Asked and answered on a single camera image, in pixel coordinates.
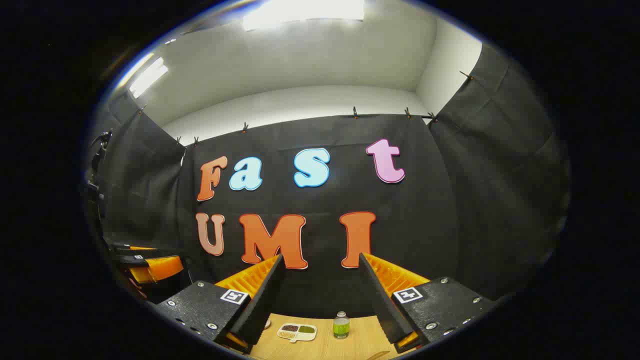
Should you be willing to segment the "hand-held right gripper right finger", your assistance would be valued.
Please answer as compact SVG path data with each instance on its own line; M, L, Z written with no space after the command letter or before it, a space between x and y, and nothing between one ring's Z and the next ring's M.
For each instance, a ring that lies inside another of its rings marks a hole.
M369 253L358 260L365 297L398 353L452 338L498 305L451 276L427 279Z

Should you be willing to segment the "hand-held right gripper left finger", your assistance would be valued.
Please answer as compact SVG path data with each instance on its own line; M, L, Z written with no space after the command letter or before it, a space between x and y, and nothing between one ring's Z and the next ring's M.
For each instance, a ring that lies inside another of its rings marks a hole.
M203 341L249 354L265 330L285 269L279 254L215 284L196 281L153 311Z

